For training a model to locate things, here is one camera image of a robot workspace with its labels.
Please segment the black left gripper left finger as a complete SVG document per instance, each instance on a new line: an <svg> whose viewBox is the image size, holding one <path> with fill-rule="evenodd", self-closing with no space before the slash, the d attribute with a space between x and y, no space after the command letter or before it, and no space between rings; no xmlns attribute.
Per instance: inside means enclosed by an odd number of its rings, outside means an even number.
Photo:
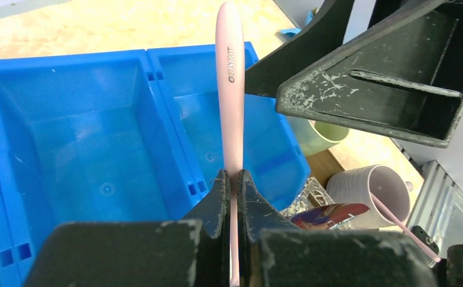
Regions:
<svg viewBox="0 0 463 287"><path fill-rule="evenodd" d="M228 286L229 175L182 219L70 222L43 244L25 286Z"/></svg>

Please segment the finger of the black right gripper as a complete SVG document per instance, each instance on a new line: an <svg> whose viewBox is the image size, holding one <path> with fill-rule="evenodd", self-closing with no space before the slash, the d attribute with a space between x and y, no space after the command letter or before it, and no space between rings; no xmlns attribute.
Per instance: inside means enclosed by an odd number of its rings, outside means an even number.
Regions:
<svg viewBox="0 0 463 287"><path fill-rule="evenodd" d="M289 41L246 69L245 93L276 97L279 86L342 45L353 0L327 0Z"/></svg>

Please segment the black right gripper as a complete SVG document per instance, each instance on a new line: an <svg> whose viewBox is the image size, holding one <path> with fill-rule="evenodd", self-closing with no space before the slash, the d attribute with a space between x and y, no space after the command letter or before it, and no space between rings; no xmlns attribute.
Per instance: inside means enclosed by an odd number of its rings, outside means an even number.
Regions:
<svg viewBox="0 0 463 287"><path fill-rule="evenodd" d="M377 0L368 28L280 85L277 111L447 147L463 114L463 1Z"/></svg>

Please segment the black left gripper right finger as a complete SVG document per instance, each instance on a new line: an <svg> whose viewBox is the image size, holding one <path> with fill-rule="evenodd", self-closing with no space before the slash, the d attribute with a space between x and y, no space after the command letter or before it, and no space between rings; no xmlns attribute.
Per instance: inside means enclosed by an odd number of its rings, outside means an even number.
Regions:
<svg viewBox="0 0 463 287"><path fill-rule="evenodd" d="M418 246L395 232L303 230L238 177L241 286L436 286Z"/></svg>

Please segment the clear textured acrylic tray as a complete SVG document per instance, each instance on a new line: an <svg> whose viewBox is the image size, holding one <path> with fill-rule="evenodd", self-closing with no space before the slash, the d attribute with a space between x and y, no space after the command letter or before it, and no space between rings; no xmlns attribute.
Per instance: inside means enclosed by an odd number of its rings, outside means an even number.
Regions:
<svg viewBox="0 0 463 287"><path fill-rule="evenodd" d="M291 219L298 213L329 204L335 204L335 202L318 180L315 177L310 177L294 201L280 213L287 219Z"/></svg>

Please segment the green ceramic mug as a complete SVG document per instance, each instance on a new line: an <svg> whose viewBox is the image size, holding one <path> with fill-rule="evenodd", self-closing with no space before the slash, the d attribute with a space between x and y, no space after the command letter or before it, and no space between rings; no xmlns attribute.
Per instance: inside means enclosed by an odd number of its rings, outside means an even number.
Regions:
<svg viewBox="0 0 463 287"><path fill-rule="evenodd" d="M304 156L311 156L341 143L350 129L334 124L287 116Z"/></svg>

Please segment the grey ceramic mug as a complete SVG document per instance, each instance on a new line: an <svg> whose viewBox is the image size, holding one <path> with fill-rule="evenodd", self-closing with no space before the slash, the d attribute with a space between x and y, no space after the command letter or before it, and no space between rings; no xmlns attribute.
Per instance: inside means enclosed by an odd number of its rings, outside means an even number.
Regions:
<svg viewBox="0 0 463 287"><path fill-rule="evenodd" d="M351 220L355 229L377 229L395 226L386 213L374 203L379 199L400 221L410 214L409 189L401 176L381 164L346 170L333 175L326 186L335 203L362 203L369 211Z"/></svg>

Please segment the light pink toothbrush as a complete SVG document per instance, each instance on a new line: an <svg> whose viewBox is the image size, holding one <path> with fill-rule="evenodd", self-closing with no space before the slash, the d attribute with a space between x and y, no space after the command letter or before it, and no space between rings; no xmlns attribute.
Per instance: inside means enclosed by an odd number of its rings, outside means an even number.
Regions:
<svg viewBox="0 0 463 287"><path fill-rule="evenodd" d="M394 222L403 232L408 235L423 251L427 264L430 267L435 266L441 261L441 258L433 252L423 241L421 241L413 232L411 232L374 194L370 195L375 206L382 212L384 212L389 219Z"/></svg>

